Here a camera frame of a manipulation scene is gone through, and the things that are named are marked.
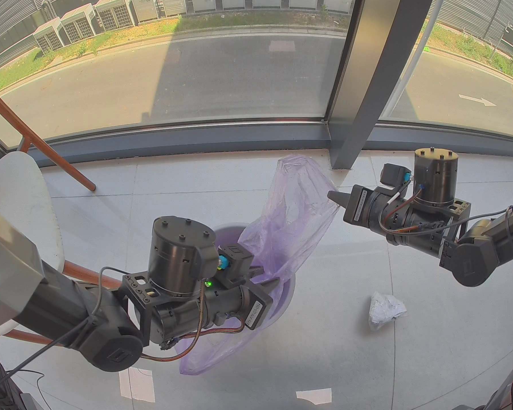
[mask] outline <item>purple plastic bag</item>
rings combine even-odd
[[[274,305],[264,323],[254,331],[245,328],[239,334],[211,334],[199,338],[194,349],[180,360],[180,373],[198,375],[247,344],[260,331],[275,322],[274,312],[284,283],[302,266],[313,252],[334,219],[339,206],[327,199],[336,190],[332,181],[321,173],[317,163],[302,155],[289,155],[277,163],[276,174],[262,215],[251,223],[239,243],[253,255],[253,266],[263,266],[265,273],[252,279],[259,283],[279,277],[281,283],[271,297]],[[235,318],[222,327],[237,328]],[[175,349],[184,351],[192,342],[181,340]]]

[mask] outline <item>road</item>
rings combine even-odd
[[[342,47],[342,38],[307,34],[177,39],[97,56],[4,99],[43,138],[209,118],[320,117]],[[393,116],[513,134],[513,84],[424,53]],[[0,138],[20,140],[1,117]]]
[[[193,119],[323,116],[343,41],[297,34],[177,40],[98,56],[4,95],[42,138]],[[20,136],[0,117],[0,138]]]
[[[424,53],[392,116],[513,135],[513,83],[464,62]]]

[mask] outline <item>white tape on floor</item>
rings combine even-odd
[[[307,400],[312,404],[328,404],[333,401],[333,390],[331,388],[328,389],[318,389],[318,390],[302,390],[300,392],[296,392],[296,397],[299,400]]]
[[[152,371],[130,367],[118,374],[121,396],[133,400],[156,402]]]

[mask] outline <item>trash bag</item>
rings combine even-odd
[[[180,359],[180,373],[198,375],[239,350],[260,331],[278,319],[284,285],[313,252],[334,219],[339,206],[327,199],[336,190],[317,163],[301,155],[289,155],[278,161],[272,188],[262,215],[248,225],[239,243],[253,255],[253,266],[263,266],[265,273],[254,283],[279,277],[280,284],[271,297],[274,304],[263,324],[254,331],[245,328],[239,334],[211,334],[199,338],[193,350]],[[222,327],[237,328],[239,321],[227,319]],[[192,342],[181,340],[178,354]]]
[[[372,331],[379,330],[383,325],[406,316],[406,307],[393,295],[383,295],[375,291],[370,300],[369,326]]]

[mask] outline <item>chair seat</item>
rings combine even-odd
[[[36,162],[24,152],[0,159],[0,214],[36,245],[43,261],[63,271],[63,242],[48,187]],[[0,326],[0,336],[16,326],[9,320]]]

